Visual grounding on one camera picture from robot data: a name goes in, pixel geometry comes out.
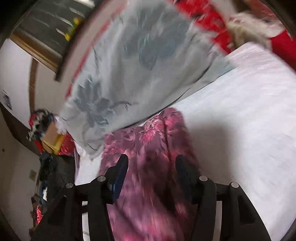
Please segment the black quilted jacket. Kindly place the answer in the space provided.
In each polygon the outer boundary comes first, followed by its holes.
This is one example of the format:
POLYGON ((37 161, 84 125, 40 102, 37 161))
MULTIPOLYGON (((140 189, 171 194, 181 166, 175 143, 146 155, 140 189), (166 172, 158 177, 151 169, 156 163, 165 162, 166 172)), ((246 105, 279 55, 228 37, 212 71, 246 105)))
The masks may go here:
POLYGON ((67 183, 74 183, 75 159, 67 155, 43 152, 39 160, 41 162, 39 203, 41 208, 47 208, 67 183))

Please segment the red blanket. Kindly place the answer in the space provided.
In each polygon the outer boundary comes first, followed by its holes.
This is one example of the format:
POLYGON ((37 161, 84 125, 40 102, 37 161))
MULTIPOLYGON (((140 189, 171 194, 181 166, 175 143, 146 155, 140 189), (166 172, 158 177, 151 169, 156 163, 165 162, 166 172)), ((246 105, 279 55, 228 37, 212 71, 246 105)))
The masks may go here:
POLYGON ((296 71, 296 42, 295 37, 291 37, 287 30, 281 34, 270 38, 271 48, 282 60, 296 71))

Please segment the white quilted bedspread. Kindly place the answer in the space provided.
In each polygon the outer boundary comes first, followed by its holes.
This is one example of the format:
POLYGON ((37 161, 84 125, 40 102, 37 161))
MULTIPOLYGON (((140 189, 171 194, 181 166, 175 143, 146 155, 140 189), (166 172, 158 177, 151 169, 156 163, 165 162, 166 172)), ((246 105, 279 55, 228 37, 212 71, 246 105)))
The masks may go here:
POLYGON ((295 223, 295 72, 254 42, 228 55, 233 69, 178 101, 201 172, 237 182, 272 240, 295 223))

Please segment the red floral pillow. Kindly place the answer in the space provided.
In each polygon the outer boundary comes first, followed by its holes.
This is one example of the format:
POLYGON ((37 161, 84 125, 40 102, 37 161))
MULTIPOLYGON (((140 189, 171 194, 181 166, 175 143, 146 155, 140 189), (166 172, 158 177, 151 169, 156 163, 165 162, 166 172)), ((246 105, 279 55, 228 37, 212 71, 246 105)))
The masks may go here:
POLYGON ((171 1, 180 11, 192 18, 227 54, 233 50, 233 40, 218 10, 207 0, 171 1))

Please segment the pile of mixed clothes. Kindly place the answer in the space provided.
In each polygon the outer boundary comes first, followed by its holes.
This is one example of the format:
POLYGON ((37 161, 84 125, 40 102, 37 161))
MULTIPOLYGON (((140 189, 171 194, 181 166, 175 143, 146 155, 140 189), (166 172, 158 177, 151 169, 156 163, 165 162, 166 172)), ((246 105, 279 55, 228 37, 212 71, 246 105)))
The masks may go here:
POLYGON ((28 140, 41 141, 53 120, 54 114, 46 109, 37 109, 33 111, 29 119, 30 130, 28 132, 28 140))

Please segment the cardboard box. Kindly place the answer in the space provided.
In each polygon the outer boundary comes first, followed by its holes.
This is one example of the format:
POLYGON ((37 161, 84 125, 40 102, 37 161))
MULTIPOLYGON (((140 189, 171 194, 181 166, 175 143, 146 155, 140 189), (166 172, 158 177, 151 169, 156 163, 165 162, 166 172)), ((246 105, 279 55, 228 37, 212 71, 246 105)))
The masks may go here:
POLYGON ((42 146, 50 154, 57 155, 61 149, 64 136, 58 134, 55 122, 52 121, 42 138, 42 146))

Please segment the grey floral pillow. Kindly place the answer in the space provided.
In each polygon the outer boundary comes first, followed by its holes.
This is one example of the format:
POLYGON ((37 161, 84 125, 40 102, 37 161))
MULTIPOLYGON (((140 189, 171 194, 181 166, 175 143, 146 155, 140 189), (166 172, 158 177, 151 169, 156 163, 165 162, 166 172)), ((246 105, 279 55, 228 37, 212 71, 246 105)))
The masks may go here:
POLYGON ((91 157, 104 136, 139 123, 232 69, 210 34, 168 1, 133 1, 110 22, 59 114, 91 157))

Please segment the purple pink floral garment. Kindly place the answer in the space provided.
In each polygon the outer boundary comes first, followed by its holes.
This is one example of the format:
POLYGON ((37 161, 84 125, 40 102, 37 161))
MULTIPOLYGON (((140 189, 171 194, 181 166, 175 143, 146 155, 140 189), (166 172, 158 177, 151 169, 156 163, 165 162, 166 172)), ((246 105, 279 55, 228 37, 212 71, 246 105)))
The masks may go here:
POLYGON ((115 240, 187 240, 195 207, 186 199, 175 159, 198 162, 181 112, 167 108, 141 126, 114 131, 104 138, 100 174, 128 156, 119 198, 108 215, 115 240))

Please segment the white fringed cloth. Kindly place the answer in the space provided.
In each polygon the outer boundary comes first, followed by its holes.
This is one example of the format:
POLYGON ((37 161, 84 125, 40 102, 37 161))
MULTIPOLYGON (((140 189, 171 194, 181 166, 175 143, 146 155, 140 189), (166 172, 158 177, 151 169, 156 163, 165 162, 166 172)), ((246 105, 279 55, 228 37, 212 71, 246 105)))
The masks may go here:
POLYGON ((226 27, 236 48, 255 42, 271 50, 271 38, 285 31, 279 20, 259 19, 248 12, 231 15, 226 27))

